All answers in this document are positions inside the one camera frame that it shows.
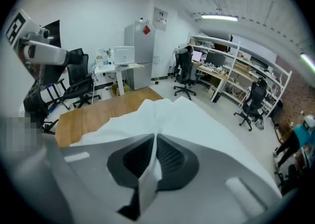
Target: white desk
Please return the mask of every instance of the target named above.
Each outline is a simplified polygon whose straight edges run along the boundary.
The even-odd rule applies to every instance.
[[[134,69],[134,68],[141,68],[144,67],[144,65],[140,64],[129,64],[128,66],[119,66],[119,65],[104,65],[103,69],[99,69],[98,66],[95,68],[95,75],[101,74],[101,73],[108,73],[108,72],[115,72],[116,78],[118,82],[118,88],[119,88],[119,94],[122,96],[124,94],[124,85],[123,85],[123,77],[122,77],[122,71],[128,70],[128,69]]]
[[[216,95],[218,94],[218,92],[221,91],[221,89],[222,89],[222,87],[223,87],[223,84],[224,84],[224,82],[226,81],[226,76],[224,76],[224,75],[222,75],[222,74],[219,74],[219,73],[216,73],[216,72],[213,72],[212,69],[210,69],[210,68],[208,68],[208,67],[206,67],[206,66],[204,66],[204,65],[199,66],[199,67],[197,68],[197,70],[202,71],[202,72],[204,72],[204,73],[207,73],[207,74],[209,74],[209,75],[211,75],[211,76],[214,76],[214,77],[220,79],[220,83],[219,83],[219,85],[218,85],[218,87],[217,87],[217,89],[216,89],[216,92],[213,94],[213,96],[212,96],[212,98],[211,98],[211,102],[213,102],[213,100],[215,99],[215,97],[216,97]]]

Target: refrigerator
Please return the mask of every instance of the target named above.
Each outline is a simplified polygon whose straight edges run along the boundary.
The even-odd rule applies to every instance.
[[[134,62],[144,66],[127,70],[133,90],[150,86],[155,35],[153,26],[141,22],[134,22],[125,28],[125,46],[134,46]]]

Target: person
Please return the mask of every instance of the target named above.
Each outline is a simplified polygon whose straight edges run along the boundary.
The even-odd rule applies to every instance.
[[[308,115],[304,117],[302,125],[296,126],[289,138],[273,153],[274,157],[277,157],[279,153],[287,150],[283,157],[278,162],[277,169],[299,148],[306,144],[315,144],[315,117],[314,115]]]

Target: white shelving unit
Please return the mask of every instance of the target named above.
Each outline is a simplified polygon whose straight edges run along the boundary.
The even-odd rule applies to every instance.
[[[216,37],[191,36],[190,39],[192,39],[192,38],[194,38],[195,41],[197,40],[198,42],[202,43],[202,45],[193,45],[193,47],[195,47],[195,48],[199,48],[199,49],[202,49],[202,50],[205,50],[205,51],[212,51],[212,52],[224,55],[226,57],[233,58],[233,63],[232,63],[231,66],[228,66],[228,65],[224,65],[223,66],[225,69],[227,69],[229,71],[229,73],[228,73],[228,76],[227,76],[227,80],[226,80],[226,82],[224,83],[224,85],[222,87],[222,91],[221,92],[223,94],[225,94],[226,96],[228,96],[229,98],[233,99],[234,101],[238,102],[239,104],[242,104],[243,101],[224,90],[224,87],[225,87],[226,83],[228,83],[230,85],[233,85],[234,87],[238,88],[239,90],[241,90],[243,92],[247,92],[248,88],[242,87],[239,84],[230,81],[229,78],[230,78],[231,73],[232,72],[236,72],[237,74],[239,74],[240,76],[250,80],[251,82],[253,82],[255,80],[252,78],[253,75],[251,75],[250,73],[243,72],[243,71],[241,71],[239,69],[236,69],[234,67],[235,66],[235,62],[237,60],[242,62],[242,63],[245,63],[245,64],[249,65],[250,67],[252,67],[252,69],[258,71],[263,76],[266,76],[266,78],[270,79],[272,82],[274,82],[275,84],[277,84],[280,87],[281,92],[280,92],[279,96],[273,95],[270,91],[267,91],[267,94],[270,95],[275,100],[273,105],[270,104],[269,102],[267,102],[265,99],[263,101],[264,105],[269,109],[269,112],[267,114],[267,116],[269,116],[270,113],[272,112],[272,110],[276,107],[276,104],[278,103],[278,101],[281,99],[281,97],[282,97],[282,95],[283,95],[283,93],[284,93],[284,91],[285,91],[285,89],[286,89],[286,87],[287,87],[287,85],[288,85],[288,83],[290,81],[290,78],[291,78],[291,75],[292,75],[292,71],[287,72],[282,67],[280,67],[279,65],[277,65],[275,63],[272,63],[272,62],[268,62],[268,65],[271,66],[274,70],[276,70],[281,75],[281,77],[282,76],[287,76],[286,82],[283,84],[281,77],[280,77],[280,80],[277,80],[273,75],[271,75],[268,72],[265,72],[259,66],[254,65],[251,61],[247,61],[247,60],[245,60],[243,58],[237,57],[238,52],[240,51],[240,52],[248,53],[251,56],[253,56],[254,58],[257,58],[259,60],[263,60],[264,62],[266,62],[265,58],[263,58],[262,56],[260,56],[259,54],[255,53],[255,52],[247,49],[246,47],[243,47],[241,44],[236,44],[236,43],[233,43],[231,41],[220,39],[220,38],[216,38]],[[209,43],[209,42],[236,48],[236,52],[235,52],[235,54],[231,54],[231,53],[222,52],[222,51],[219,51],[219,50],[216,50],[216,49],[213,49],[213,48],[209,48],[209,47],[203,46],[204,43]]]

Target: blue shirt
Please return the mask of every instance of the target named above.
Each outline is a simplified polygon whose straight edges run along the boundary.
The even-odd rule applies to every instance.
[[[294,133],[300,142],[300,147],[306,144],[314,144],[315,143],[315,130],[310,134],[303,125],[296,126],[294,128]]]

